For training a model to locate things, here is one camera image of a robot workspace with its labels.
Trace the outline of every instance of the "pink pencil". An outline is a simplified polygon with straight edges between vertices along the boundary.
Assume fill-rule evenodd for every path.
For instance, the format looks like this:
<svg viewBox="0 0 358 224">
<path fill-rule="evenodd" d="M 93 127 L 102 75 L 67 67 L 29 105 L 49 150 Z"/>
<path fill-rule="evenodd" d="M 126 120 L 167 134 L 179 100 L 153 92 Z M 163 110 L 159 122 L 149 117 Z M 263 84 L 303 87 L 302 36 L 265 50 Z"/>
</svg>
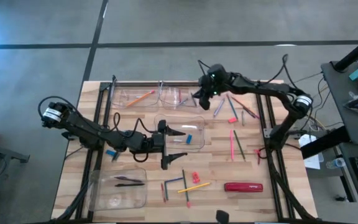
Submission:
<svg viewBox="0 0 358 224">
<path fill-rule="evenodd" d="M 233 161 L 234 160 L 233 130 L 230 130 L 230 151 L 231 151 L 231 161 Z"/>
</svg>

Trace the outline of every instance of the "concrete floor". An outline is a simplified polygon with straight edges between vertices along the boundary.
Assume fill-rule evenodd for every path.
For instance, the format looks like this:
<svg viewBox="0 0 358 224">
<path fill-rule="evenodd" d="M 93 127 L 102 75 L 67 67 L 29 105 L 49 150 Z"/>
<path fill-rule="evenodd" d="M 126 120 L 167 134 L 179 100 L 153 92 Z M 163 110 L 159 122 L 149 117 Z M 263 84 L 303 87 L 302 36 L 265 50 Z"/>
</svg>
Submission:
<svg viewBox="0 0 358 224">
<path fill-rule="evenodd" d="M 1 44 L 90 44 L 102 0 L 0 0 Z M 99 43 L 358 40 L 358 0 L 110 0 Z M 318 73 L 355 45 L 98 49 L 90 80 L 195 80 L 196 63 L 221 63 L 268 79 L 289 54 L 294 80 Z M 0 223 L 49 219 L 67 142 L 41 127 L 38 102 L 59 95 L 76 103 L 89 49 L 0 50 L 0 145 L 31 154 L 12 162 L 0 189 Z M 283 75 L 280 79 L 288 81 Z M 317 93 L 320 77 L 298 87 Z M 318 119 L 340 121 L 330 97 Z M 339 178 L 310 179 L 323 220 L 358 223 L 358 203 L 333 200 Z"/>
</svg>

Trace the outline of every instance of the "wooden tabletop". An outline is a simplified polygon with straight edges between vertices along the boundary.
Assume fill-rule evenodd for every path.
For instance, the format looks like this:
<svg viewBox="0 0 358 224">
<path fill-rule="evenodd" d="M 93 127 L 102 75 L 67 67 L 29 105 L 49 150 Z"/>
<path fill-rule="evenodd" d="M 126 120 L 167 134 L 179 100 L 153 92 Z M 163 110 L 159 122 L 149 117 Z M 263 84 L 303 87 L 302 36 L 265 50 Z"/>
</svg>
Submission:
<svg viewBox="0 0 358 224">
<path fill-rule="evenodd" d="M 78 110 L 82 115 L 93 120 L 96 100 L 98 97 L 100 82 L 84 82 L 81 91 Z M 101 166 L 101 172 L 112 170 L 124 170 L 143 168 L 147 173 L 147 203 L 142 208 L 132 208 L 123 210 L 105 210 L 95 211 L 94 222 L 215 222 L 216 210 L 224 210 L 230 214 L 231 222 L 274 222 L 277 216 L 274 207 L 270 176 L 267 167 L 267 161 L 261 160 L 257 163 L 257 156 L 254 149 L 264 146 L 260 123 L 245 114 L 245 126 L 241 124 L 241 106 L 233 101 L 239 122 L 229 124 L 228 119 L 234 117 L 229 103 L 226 101 L 217 115 L 213 118 L 213 112 L 218 107 L 222 96 L 211 99 L 211 110 L 204 111 L 194 107 L 191 100 L 186 101 L 184 106 L 174 106 L 178 103 L 178 91 L 181 90 L 181 100 L 183 101 L 190 92 L 194 93 L 196 87 L 165 87 L 158 100 L 157 82 L 155 88 L 151 87 L 116 87 L 114 91 L 112 110 L 110 111 L 109 126 L 113 127 L 112 116 L 115 112 L 121 114 L 120 130 L 133 129 L 137 118 L 141 118 L 146 128 L 154 130 L 154 119 L 158 114 L 166 116 L 181 117 L 182 121 L 188 123 L 188 118 L 195 118 L 194 124 L 204 124 L 204 146 L 196 149 L 196 144 L 202 141 L 194 139 L 193 149 L 168 149 L 167 153 L 188 152 L 187 156 L 181 157 L 169 165 L 168 170 L 160 168 L 161 155 L 150 154 L 146 162 L 138 163 L 132 158 L 132 154 L 127 150 L 122 153 L 116 162 L 111 162 L 111 156 L 104 154 Z M 139 97 L 154 89 L 156 93 L 146 98 L 140 106 L 126 108 L 125 105 L 136 97 Z M 101 110 L 100 123 L 104 116 L 104 106 L 106 104 L 104 97 Z M 257 103 L 254 94 L 237 95 L 237 99 L 242 101 L 251 110 L 257 113 Z M 276 121 L 280 124 L 287 111 L 281 102 L 272 98 L 273 110 Z M 246 154 L 244 161 L 237 143 L 234 141 L 235 156 L 231 160 L 230 152 L 230 130 L 234 129 L 240 139 L 241 146 Z M 146 133 L 139 125 L 138 131 Z M 294 140 L 288 140 L 288 143 L 298 143 Z M 79 142 L 72 141 L 68 145 L 67 153 L 79 148 Z M 314 206 L 313 196 L 311 194 L 309 181 L 306 175 L 305 165 L 303 163 L 301 152 L 292 147 L 283 148 L 283 157 L 285 167 L 287 168 L 288 181 L 291 191 L 295 194 L 302 206 L 317 217 Z M 62 176 L 60 179 L 52 218 L 56 218 L 63 213 L 67 206 L 78 193 L 83 175 L 83 168 L 86 158 L 86 149 L 70 156 L 64 163 Z M 192 172 L 199 174 L 201 184 L 210 182 L 211 184 L 198 190 L 190 191 L 188 196 L 191 202 L 191 208 L 186 207 L 185 194 L 177 193 L 177 190 L 183 189 L 183 182 L 177 181 L 168 184 L 169 201 L 163 202 L 161 186 L 164 180 L 181 177 L 181 170 L 185 170 L 186 182 L 188 187 L 194 186 L 192 182 Z M 225 192 L 223 185 L 226 182 L 255 182 L 264 186 L 261 193 L 235 193 Z M 285 217 L 287 210 L 284 194 L 280 190 L 280 198 Z"/>
</svg>

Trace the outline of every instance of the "white paper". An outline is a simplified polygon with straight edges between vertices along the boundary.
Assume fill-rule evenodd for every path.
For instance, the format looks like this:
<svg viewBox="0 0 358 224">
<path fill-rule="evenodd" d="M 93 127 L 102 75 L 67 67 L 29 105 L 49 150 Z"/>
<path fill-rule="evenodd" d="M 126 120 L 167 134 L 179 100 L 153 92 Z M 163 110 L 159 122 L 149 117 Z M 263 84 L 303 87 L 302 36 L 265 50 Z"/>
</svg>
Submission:
<svg viewBox="0 0 358 224">
<path fill-rule="evenodd" d="M 316 136 L 310 136 L 309 134 L 304 134 L 302 135 L 301 138 L 299 138 L 299 145 L 302 147 L 315 140 L 316 140 Z M 320 169 L 320 161 L 318 159 L 318 155 L 314 155 L 312 157 L 304 159 L 303 161 L 305 162 L 305 167 L 307 168 Z"/>
</svg>

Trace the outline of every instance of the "transparent bin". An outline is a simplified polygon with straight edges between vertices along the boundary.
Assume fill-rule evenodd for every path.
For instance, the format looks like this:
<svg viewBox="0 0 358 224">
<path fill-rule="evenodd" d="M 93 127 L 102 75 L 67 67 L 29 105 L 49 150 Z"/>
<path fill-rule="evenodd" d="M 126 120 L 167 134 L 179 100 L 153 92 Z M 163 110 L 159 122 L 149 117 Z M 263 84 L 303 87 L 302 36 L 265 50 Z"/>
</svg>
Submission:
<svg viewBox="0 0 358 224">
<path fill-rule="evenodd" d="M 177 116 L 165 116 L 158 114 L 154 118 L 154 126 L 157 129 L 158 122 L 161 120 L 167 121 L 167 126 L 170 128 L 186 133 L 183 136 L 166 136 L 165 144 L 169 149 L 201 149 L 205 144 L 205 120 L 201 116 L 195 118 L 183 118 Z M 186 143 L 189 134 L 191 141 Z"/>
<path fill-rule="evenodd" d="M 114 92 L 112 107 L 119 110 L 140 111 L 145 108 L 158 109 L 160 87 L 120 87 Z"/>
<path fill-rule="evenodd" d="M 141 184 L 141 186 L 116 187 L 117 184 Z M 128 169 L 100 171 L 95 170 L 89 176 L 87 206 L 91 211 L 141 208 L 147 201 L 146 170 Z"/>
<path fill-rule="evenodd" d="M 160 94 L 162 106 L 168 110 L 197 113 L 200 110 L 198 99 L 191 97 L 197 89 L 165 86 Z"/>
</svg>

